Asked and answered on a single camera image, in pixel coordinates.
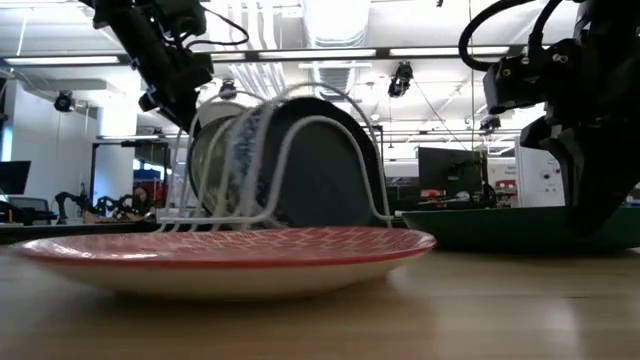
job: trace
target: white wall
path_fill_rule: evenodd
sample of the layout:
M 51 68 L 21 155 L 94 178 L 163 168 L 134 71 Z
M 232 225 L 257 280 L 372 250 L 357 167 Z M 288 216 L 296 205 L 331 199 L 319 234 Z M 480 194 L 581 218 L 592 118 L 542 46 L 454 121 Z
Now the white wall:
M 85 122 L 85 115 L 61 114 L 51 101 L 26 92 L 17 81 L 7 88 L 6 111 L 9 121 L 5 125 L 12 133 L 10 159 L 31 161 L 25 196 L 50 202 L 61 191 L 78 194 L 81 182 L 89 190 L 95 119 Z M 65 205 L 67 214 L 73 216 L 76 206 Z

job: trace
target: red object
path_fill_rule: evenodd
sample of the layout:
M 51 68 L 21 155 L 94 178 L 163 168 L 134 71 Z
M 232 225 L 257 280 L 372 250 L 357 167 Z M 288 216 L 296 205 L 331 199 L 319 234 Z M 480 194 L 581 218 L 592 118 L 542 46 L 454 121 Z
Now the red object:
M 496 181 L 496 187 L 497 188 L 515 188 L 516 187 L 516 181 L 515 180 Z
M 442 192 L 440 190 L 423 189 L 420 192 L 420 197 L 422 198 L 430 198 L 430 197 L 438 197 L 438 196 L 442 196 Z
M 66 265 L 267 268 L 373 263 L 434 245 L 433 236 L 415 230 L 327 227 L 73 236 L 30 241 L 14 251 Z
M 151 195 L 151 201 L 160 202 L 164 204 L 166 186 L 163 185 L 162 181 L 159 179 L 151 179 L 151 180 L 136 180 L 133 184 L 133 191 L 138 187 L 143 187 L 147 190 L 147 193 Z

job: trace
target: fluorescent light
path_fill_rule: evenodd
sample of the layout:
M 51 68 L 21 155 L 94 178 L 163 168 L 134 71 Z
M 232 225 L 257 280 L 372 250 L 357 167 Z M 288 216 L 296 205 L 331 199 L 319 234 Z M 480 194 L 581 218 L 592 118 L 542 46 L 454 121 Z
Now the fluorescent light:
M 508 46 L 473 46 L 469 47 L 469 54 L 489 55 L 489 54 L 506 54 L 509 51 Z M 458 55 L 458 48 L 404 48 L 391 49 L 391 56 L 446 56 Z
M 223 61 L 238 61 L 238 60 L 244 60 L 244 59 L 245 59 L 244 53 L 211 54 L 211 61 L 223 62 Z
M 127 141 L 127 140 L 166 140 L 176 139 L 177 134 L 172 135 L 102 135 L 98 136 L 98 140 L 113 140 L 113 141 Z M 182 135 L 182 139 L 187 139 L 187 135 Z
M 114 135 L 114 136 L 101 136 L 101 140 L 156 140 L 160 139 L 158 135 Z
M 119 64 L 117 56 L 64 56 L 64 57 L 15 57 L 5 58 L 4 61 L 12 66 L 24 65 L 95 65 Z
M 375 49 L 330 49 L 330 50 L 297 50 L 297 51 L 261 51 L 261 59 L 321 59 L 321 58 L 364 58 L 376 56 Z
M 300 70 L 313 70 L 313 69 L 370 69 L 373 66 L 371 63 L 356 63 L 356 62 L 344 62 L 344 61 L 323 61 L 318 63 L 306 63 L 298 64 Z

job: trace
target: wooden table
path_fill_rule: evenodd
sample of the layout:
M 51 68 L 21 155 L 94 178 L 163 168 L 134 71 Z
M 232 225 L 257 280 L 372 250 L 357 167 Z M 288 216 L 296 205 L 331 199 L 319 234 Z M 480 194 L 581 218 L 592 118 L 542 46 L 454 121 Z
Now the wooden table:
M 0 255 L 0 359 L 640 359 L 640 254 L 433 253 L 314 299 L 118 297 Z

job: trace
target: cable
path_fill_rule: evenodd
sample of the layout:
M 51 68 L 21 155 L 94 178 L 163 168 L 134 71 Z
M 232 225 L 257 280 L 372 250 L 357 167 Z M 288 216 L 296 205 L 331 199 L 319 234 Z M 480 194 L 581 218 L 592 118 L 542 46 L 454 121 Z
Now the cable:
M 468 67 L 478 70 L 478 71 L 487 71 L 493 65 L 493 62 L 487 61 L 479 61 L 474 59 L 471 55 L 469 55 L 469 40 L 473 36 L 473 33 L 489 18 L 498 13 L 501 13 L 507 9 L 512 7 L 520 6 L 534 0 L 500 0 L 497 3 L 492 4 L 488 8 L 482 10 L 480 14 L 478 14 L 467 27 L 462 31 L 460 35 L 460 41 L 458 42 L 458 52 L 460 53 L 460 58 L 462 62 L 465 63 Z
M 468 16 L 469 16 L 469 22 L 471 23 L 473 21 L 473 12 L 471 11 L 471 0 L 468 0 Z M 471 36 L 469 38 L 469 42 L 471 43 L 471 46 L 473 47 L 473 36 Z M 471 162 L 475 162 L 475 154 L 476 152 L 473 151 L 475 149 L 475 144 L 474 144 L 474 139 L 476 138 L 476 113 L 473 111 L 473 109 L 476 108 L 476 78 L 475 78 L 475 71 L 471 70 Z
M 413 80 L 413 82 L 416 84 L 416 87 L 420 91 L 420 94 L 422 95 L 422 98 L 427 102 L 427 104 L 431 108 L 431 111 L 433 111 L 433 113 L 436 115 L 438 120 L 440 120 L 440 122 L 442 123 L 442 126 L 444 126 L 444 128 L 447 130 L 447 132 L 449 132 L 449 135 L 451 135 L 455 141 L 460 143 L 460 145 L 462 146 L 463 149 L 468 151 L 469 149 L 467 149 L 467 147 L 464 146 L 464 143 L 462 141 L 460 141 L 460 139 L 458 139 L 458 137 L 456 137 L 451 130 L 449 130 L 449 127 L 447 127 L 447 124 L 446 124 L 445 120 L 442 117 L 440 117 L 440 114 L 438 114 L 438 111 L 436 111 L 436 109 L 433 107 L 433 105 L 431 105 L 431 101 L 429 101 L 429 99 L 427 99 L 427 96 L 422 91 L 422 88 L 420 87 L 420 84 L 418 84 L 418 82 L 415 81 L 415 80 Z
M 222 45 L 222 46 L 237 46 L 237 45 L 242 45 L 242 44 L 246 44 L 247 42 L 249 42 L 249 33 L 247 32 L 247 30 L 245 30 L 244 28 L 242 28 L 242 26 L 234 23 L 233 21 L 227 19 L 226 17 L 211 11 L 209 9 L 207 9 L 206 7 L 202 7 L 206 12 L 211 13 L 215 16 L 217 16 L 218 18 L 220 18 L 220 20 L 224 21 L 225 23 L 227 23 L 228 25 L 230 25 L 231 27 L 233 27 L 234 29 L 240 31 L 242 33 L 242 35 L 244 35 L 244 39 L 240 40 L 240 41 L 227 41 L 227 42 L 223 42 L 223 41 L 212 41 L 212 40 L 194 40 L 192 42 L 190 42 L 189 44 L 187 44 L 187 46 L 185 46 L 186 49 L 190 49 L 192 46 L 194 45 L 198 45 L 198 44 L 207 44 L 207 45 Z
M 533 25 L 531 35 L 529 35 L 529 51 L 542 49 L 544 26 L 561 2 L 562 0 L 549 0 L 547 5 L 545 5 L 544 9 L 540 12 L 540 15 L 538 15 L 536 23 Z

